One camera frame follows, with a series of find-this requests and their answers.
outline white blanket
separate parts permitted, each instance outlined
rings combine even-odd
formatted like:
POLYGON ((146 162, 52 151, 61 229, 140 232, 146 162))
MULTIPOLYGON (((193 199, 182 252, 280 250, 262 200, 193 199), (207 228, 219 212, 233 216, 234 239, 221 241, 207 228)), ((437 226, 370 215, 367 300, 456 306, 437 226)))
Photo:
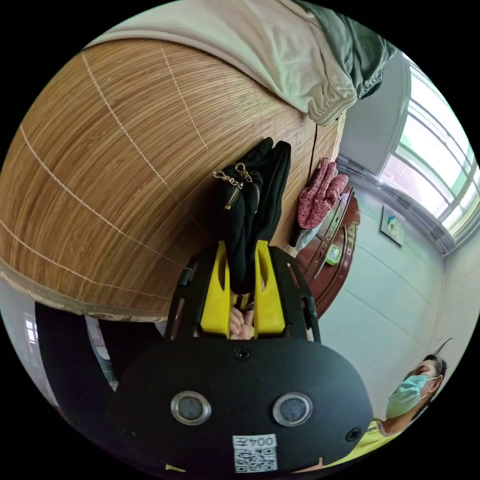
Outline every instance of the white blanket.
POLYGON ((321 127, 357 100, 315 16, 290 0, 179 0, 140 13, 87 47, 167 40, 233 65, 321 127))

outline surgical mask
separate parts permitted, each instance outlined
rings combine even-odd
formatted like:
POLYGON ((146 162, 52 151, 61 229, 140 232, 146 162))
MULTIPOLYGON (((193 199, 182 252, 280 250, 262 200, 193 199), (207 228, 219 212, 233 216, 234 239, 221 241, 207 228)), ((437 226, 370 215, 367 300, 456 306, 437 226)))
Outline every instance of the surgical mask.
POLYGON ((422 395, 422 388, 430 380, 438 377, 429 378, 426 375, 412 375, 404 380, 390 395, 386 406, 386 417, 393 419, 399 417, 418 405, 420 400, 427 395, 422 395))

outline hand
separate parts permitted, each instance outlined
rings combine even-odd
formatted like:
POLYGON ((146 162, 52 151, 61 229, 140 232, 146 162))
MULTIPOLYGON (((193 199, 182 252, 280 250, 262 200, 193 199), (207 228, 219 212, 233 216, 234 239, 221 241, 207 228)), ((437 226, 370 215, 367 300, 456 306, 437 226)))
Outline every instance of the hand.
POLYGON ((252 325, 254 323, 254 311, 248 310, 242 313, 235 307, 230 310, 230 339, 250 340, 252 337, 252 325))
POLYGON ((308 467, 308 468, 304 468, 303 470, 297 470, 297 471, 295 471, 295 472, 293 472, 293 473, 295 473, 295 474, 301 474, 301 473, 303 473, 303 472, 313 472, 314 470, 320 470, 320 469, 322 469, 323 467, 324 467, 324 459, 323 459, 323 458, 320 458, 320 459, 318 460, 317 465, 310 466, 310 467, 308 467))

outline qr code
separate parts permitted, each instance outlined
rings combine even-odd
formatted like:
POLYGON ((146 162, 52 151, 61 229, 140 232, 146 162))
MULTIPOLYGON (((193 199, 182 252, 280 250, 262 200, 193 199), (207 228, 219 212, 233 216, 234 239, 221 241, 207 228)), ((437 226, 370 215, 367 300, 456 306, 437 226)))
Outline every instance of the qr code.
POLYGON ((235 448, 235 471, 241 473, 270 472, 277 470, 277 449, 235 448))

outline black bag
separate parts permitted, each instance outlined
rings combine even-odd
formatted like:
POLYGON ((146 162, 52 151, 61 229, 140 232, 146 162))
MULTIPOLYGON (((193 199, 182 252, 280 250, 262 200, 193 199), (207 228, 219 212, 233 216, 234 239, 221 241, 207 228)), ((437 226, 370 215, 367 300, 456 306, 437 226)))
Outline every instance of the black bag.
POLYGON ((225 242, 231 290, 243 295, 255 288, 257 241, 270 242, 282 214, 282 196, 290 172, 292 148, 271 138, 223 170, 216 197, 217 240, 225 242))

